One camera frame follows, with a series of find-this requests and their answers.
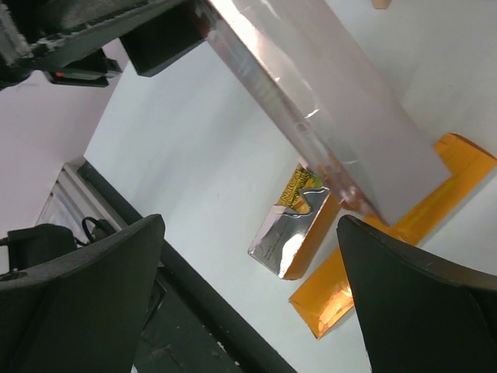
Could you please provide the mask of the silver yellow toothpaste box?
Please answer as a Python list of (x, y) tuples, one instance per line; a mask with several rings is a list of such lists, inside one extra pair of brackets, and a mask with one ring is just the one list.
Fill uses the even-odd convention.
[(301, 279), (340, 210), (329, 188), (299, 161), (248, 254), (281, 280)]

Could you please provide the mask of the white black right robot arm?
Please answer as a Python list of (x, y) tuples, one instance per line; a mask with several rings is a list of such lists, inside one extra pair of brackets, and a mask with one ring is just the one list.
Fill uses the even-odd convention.
[[(38, 225), (3, 240), (3, 372), (129, 372), (165, 224), (158, 214), (90, 245)], [(494, 372), (496, 278), (350, 215), (339, 250), (374, 372)]]

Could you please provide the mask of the aluminium frame rail right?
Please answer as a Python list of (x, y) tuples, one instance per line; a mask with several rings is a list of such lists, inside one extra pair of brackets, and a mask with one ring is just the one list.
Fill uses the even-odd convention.
[(62, 166), (35, 225), (64, 226), (71, 229), (81, 242), (89, 241), (82, 227), (83, 218), (107, 220), (117, 231), (127, 226), (96, 188), (78, 172), (86, 163), (81, 156)]

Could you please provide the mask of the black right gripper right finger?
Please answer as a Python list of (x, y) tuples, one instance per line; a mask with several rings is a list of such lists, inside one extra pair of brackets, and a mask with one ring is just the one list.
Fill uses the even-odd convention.
[(339, 249), (373, 372), (494, 372), (496, 277), (352, 215)]

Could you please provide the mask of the wooden two-tier shelf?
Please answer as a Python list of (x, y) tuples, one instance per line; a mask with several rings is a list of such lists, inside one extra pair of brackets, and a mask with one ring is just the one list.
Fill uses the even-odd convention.
[(391, 0), (371, 0), (371, 3), (375, 9), (385, 10), (391, 4)]

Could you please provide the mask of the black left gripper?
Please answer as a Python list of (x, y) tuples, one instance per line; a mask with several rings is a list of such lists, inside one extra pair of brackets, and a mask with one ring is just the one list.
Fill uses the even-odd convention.
[(115, 39), (143, 77), (203, 43), (188, 1), (3, 1), (1, 89), (35, 71), (55, 85), (105, 88), (122, 73), (103, 51)]

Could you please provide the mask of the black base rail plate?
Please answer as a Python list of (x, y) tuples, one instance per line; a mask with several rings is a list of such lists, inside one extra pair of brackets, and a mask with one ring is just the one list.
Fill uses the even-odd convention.
[(292, 372), (293, 368), (168, 243), (135, 372)]

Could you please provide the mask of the red 3D toothpaste box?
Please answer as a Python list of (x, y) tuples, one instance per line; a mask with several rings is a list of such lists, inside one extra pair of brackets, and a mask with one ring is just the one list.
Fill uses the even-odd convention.
[(206, 41), (335, 195), (393, 225), (450, 171), (323, 1), (194, 1)]

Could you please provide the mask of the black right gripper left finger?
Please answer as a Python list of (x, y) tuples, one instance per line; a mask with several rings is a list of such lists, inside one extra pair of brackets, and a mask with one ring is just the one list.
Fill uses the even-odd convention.
[(3, 372), (130, 372), (165, 234), (159, 214), (1, 277)]

